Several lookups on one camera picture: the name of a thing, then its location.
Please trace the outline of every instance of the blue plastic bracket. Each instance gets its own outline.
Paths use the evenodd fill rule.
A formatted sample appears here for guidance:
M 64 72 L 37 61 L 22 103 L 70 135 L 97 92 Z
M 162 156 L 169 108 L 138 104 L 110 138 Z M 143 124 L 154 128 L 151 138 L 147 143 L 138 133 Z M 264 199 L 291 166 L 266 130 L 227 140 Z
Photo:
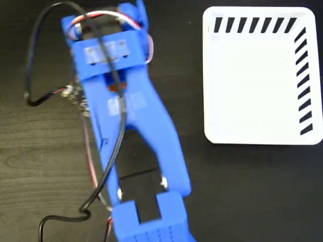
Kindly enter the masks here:
M 190 180 L 174 124 L 148 76 L 145 65 L 148 21 L 143 2 L 138 0 L 137 4 L 138 8 L 129 4 L 119 7 L 145 28 L 138 31 L 125 27 L 123 32 L 104 36 L 103 40 L 122 81 L 127 84 L 124 90 L 126 126 L 137 130 L 154 150 L 161 173 L 167 180 L 168 191 L 156 196 L 161 218 L 141 224 L 135 202 L 122 203 L 118 197 L 119 182 L 117 170 L 113 167 L 107 187 L 114 207 L 115 232 L 121 242 L 194 242 L 188 230 L 182 198 L 191 192 Z M 65 35 L 73 18 L 62 19 Z M 119 97 L 109 91 L 113 80 L 108 65 L 102 61 L 97 40 L 73 42 L 67 38 L 67 43 L 88 100 L 92 127 L 105 169 L 119 132 Z

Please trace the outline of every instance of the dark wood surface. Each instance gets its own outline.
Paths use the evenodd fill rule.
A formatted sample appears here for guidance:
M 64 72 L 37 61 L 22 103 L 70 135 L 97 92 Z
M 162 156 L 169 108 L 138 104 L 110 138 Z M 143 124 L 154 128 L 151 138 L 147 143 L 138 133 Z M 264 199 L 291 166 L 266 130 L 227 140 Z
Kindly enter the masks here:
M 36 241 L 43 216 L 77 215 L 92 189 L 76 108 L 59 95 L 38 108 L 27 107 L 23 100 L 27 40 L 48 2 L 0 1 L 0 241 L 4 242 Z M 78 3 L 95 9 L 116 1 Z M 322 55 L 319 0 L 146 1 L 156 48 L 150 77 L 177 127 L 192 182 L 192 194 L 185 199 L 190 230 L 198 241 L 322 241 L 322 144 L 212 145 L 204 136 L 202 14 L 210 6 L 234 5 L 312 9 Z M 45 25 L 34 95 L 69 82 L 68 50 L 59 20 L 70 13 L 55 11 Z M 93 137 L 91 143 L 95 149 Z M 130 133 L 118 162 L 126 172 L 152 158 L 138 136 Z M 93 217 L 81 224 L 49 222 L 45 242 L 103 241 L 108 213 L 98 202 L 91 210 Z

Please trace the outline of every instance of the white tray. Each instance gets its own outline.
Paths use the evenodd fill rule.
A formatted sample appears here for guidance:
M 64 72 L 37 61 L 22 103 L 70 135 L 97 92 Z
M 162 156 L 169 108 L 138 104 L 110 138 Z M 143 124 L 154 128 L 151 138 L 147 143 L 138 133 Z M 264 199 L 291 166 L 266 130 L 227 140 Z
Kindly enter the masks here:
M 204 130 L 213 143 L 320 142 L 323 117 L 312 11 L 207 9 L 203 86 Z

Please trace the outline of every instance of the wire bundle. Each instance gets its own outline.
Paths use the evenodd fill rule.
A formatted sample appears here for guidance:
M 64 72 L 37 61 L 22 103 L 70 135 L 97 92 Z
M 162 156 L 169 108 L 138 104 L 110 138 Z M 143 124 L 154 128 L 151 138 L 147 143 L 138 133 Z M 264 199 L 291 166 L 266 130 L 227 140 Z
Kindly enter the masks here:
M 46 100 L 48 100 L 52 95 L 54 95 L 57 92 L 60 92 L 64 90 L 66 87 L 60 87 L 54 91 L 50 91 L 40 98 L 36 99 L 35 101 L 32 100 L 31 98 L 31 75 L 32 75 L 32 70 L 33 70 L 33 65 L 34 65 L 34 57 L 35 57 L 35 50 L 37 47 L 38 43 L 38 37 L 40 34 L 40 31 L 42 29 L 42 25 L 44 21 L 46 20 L 48 14 L 50 13 L 51 10 L 54 8 L 57 8 L 59 6 L 69 6 L 70 8 L 76 10 L 79 14 L 84 16 L 84 19 L 86 20 L 87 24 L 90 26 L 92 31 L 95 34 L 95 37 L 97 38 L 100 48 L 104 54 L 105 59 L 107 60 L 107 64 L 111 70 L 112 77 L 116 83 L 117 86 L 117 93 L 119 95 L 119 107 L 120 107 L 120 112 L 121 112 L 121 120 L 120 120 L 120 127 L 119 127 L 119 134 L 118 138 L 116 141 L 116 144 L 114 146 L 114 150 L 112 152 L 112 155 L 107 163 L 107 167 L 103 173 L 103 176 L 101 180 L 98 182 L 95 190 L 92 192 L 92 194 L 86 199 L 86 201 L 80 206 L 79 212 L 83 214 L 83 216 L 80 217 L 65 217 L 65 216 L 58 216 L 58 215 L 49 215 L 46 216 L 42 219 L 42 221 L 39 224 L 39 231 L 38 231 L 38 241 L 43 242 L 43 228 L 44 225 L 47 221 L 49 220 L 58 220 L 58 221 L 63 221 L 63 222 L 82 222 L 90 218 L 91 212 L 88 210 L 89 206 L 93 203 L 93 201 L 99 196 L 101 190 L 103 189 L 106 180 L 112 170 L 112 167 L 115 163 L 116 157 L 118 155 L 118 152 L 120 150 L 122 140 L 124 137 L 125 129 L 126 129 L 126 103 L 125 103 L 125 98 L 124 94 L 122 91 L 122 85 L 121 81 L 119 78 L 119 75 L 115 69 L 115 66 L 113 64 L 113 61 L 109 55 L 109 51 L 107 50 L 106 46 L 104 45 L 102 35 L 95 25 L 95 22 L 86 14 L 86 12 L 76 3 L 70 2 L 70 1 L 64 1 L 64 2 L 57 2 L 54 3 L 48 7 L 46 7 L 38 16 L 36 23 L 33 26 L 32 34 L 29 40 L 28 44 L 28 51 L 27 51 L 27 71 L 26 71 L 26 102 L 30 106 L 38 106 L 42 103 L 44 103 Z M 110 233 L 111 229 L 111 224 L 112 220 L 109 220 L 109 227 L 107 229 L 107 234 Z
M 131 26 L 133 29 L 135 30 L 141 30 L 142 27 L 140 26 L 139 23 L 137 23 L 134 19 L 132 19 L 131 17 L 129 17 L 126 14 L 123 13 L 118 13 L 118 12 L 113 12 L 113 11 L 93 11 L 93 12 L 89 12 L 87 13 L 87 15 L 90 18 L 95 18 L 95 17 L 99 17 L 102 15 L 110 15 L 110 16 L 114 16 L 117 18 L 117 20 L 119 20 L 121 23 L 127 23 L 129 24 L 129 26 Z M 70 30 L 68 31 L 68 37 L 72 40 L 77 40 L 77 37 L 74 36 L 72 34 L 72 27 L 75 26 L 76 24 L 79 24 L 80 22 L 82 22 L 83 20 L 85 20 L 84 15 L 79 15 L 76 18 L 74 18 L 71 22 L 70 25 Z M 152 37 L 148 34 L 148 43 L 149 43 L 149 55 L 148 58 L 145 62 L 145 64 L 149 64 L 153 58 L 153 53 L 154 53 L 154 47 L 153 47 L 153 39 Z

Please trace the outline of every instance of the black cable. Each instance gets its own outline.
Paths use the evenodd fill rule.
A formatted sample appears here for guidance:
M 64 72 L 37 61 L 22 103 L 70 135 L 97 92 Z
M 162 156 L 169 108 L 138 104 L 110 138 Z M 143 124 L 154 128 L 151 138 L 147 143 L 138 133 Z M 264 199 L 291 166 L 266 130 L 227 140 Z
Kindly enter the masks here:
M 136 172 L 136 173 L 132 173 L 132 174 L 129 174 L 129 175 L 125 175 L 125 176 L 120 177 L 119 178 L 119 181 L 124 180 L 124 179 L 128 179 L 128 178 L 131 178 L 131 177 L 134 177 L 134 176 L 147 174 L 147 173 L 150 173 L 150 172 L 153 172 L 153 171 L 157 171 L 157 170 L 158 170 L 158 168 L 152 168 L 152 169 L 148 169 L 148 170 L 144 170 L 144 171 L 139 171 L 139 172 Z
M 39 33 L 41 31 L 42 24 L 45 21 L 46 17 L 48 16 L 48 14 L 50 13 L 51 10 L 58 7 L 58 6 L 61 6 L 61 5 L 67 5 L 67 6 L 71 7 L 72 9 L 76 10 L 79 14 L 84 15 L 86 17 L 86 21 L 87 21 L 88 25 L 91 27 L 92 31 L 94 32 L 95 37 L 97 38 L 97 40 L 100 44 L 100 48 L 104 54 L 104 57 L 106 58 L 106 60 L 108 62 L 109 68 L 112 73 L 112 78 L 114 79 L 114 81 L 117 85 L 117 93 L 119 95 L 121 121 L 120 121 L 118 138 L 115 143 L 112 155 L 111 155 L 109 162 L 107 164 L 107 167 L 103 173 L 103 176 L 102 176 L 97 188 L 93 191 L 93 193 L 89 196 L 89 198 L 79 208 L 79 212 L 84 214 L 84 216 L 70 218 L 70 217 L 64 217 L 64 216 L 49 215 L 49 216 L 44 217 L 39 224 L 39 230 L 38 230 L 38 241 L 39 242 L 43 242 L 43 228 L 44 228 L 45 223 L 48 220 L 59 220 L 59 221 L 63 221 L 63 222 L 82 222 L 82 221 L 85 221 L 90 218 L 91 212 L 88 210 L 88 207 L 93 203 L 93 201 L 96 199 L 96 197 L 101 192 L 101 190 L 103 189 L 103 187 L 106 183 L 106 180 L 112 170 L 112 167 L 115 164 L 115 160 L 116 160 L 116 157 L 117 157 L 118 152 L 120 150 L 123 136 L 124 136 L 124 133 L 126 130 L 126 103 L 125 103 L 125 98 L 124 98 L 124 95 L 122 92 L 121 81 L 120 81 L 119 75 L 115 69 L 115 66 L 113 64 L 113 61 L 110 58 L 109 52 L 108 52 L 106 46 L 104 45 L 102 35 L 101 35 L 100 31 L 98 30 L 98 28 L 96 27 L 94 21 L 86 15 L 86 12 L 80 6 L 78 6 L 76 3 L 73 3 L 70 1 L 57 2 L 57 3 L 54 3 L 54 4 L 46 7 L 45 9 L 43 9 L 43 11 L 38 16 L 36 23 L 33 27 L 32 35 L 29 40 L 30 42 L 28 45 L 29 47 L 28 47 L 28 55 L 27 55 L 27 73 L 26 73 L 26 87 L 27 87 L 26 100 L 27 100 L 27 103 L 31 106 L 37 106 L 37 105 L 43 103 L 44 101 L 46 101 L 47 99 L 49 99 L 53 95 L 53 92 L 49 92 L 49 93 L 45 94 L 43 97 L 39 98 L 38 100 L 32 101 L 31 95 L 30 95 L 30 83 L 31 83 L 30 81 L 31 81 L 31 73 L 32 73 L 33 64 L 34 64 L 35 49 L 37 46 L 37 41 L 38 41 Z

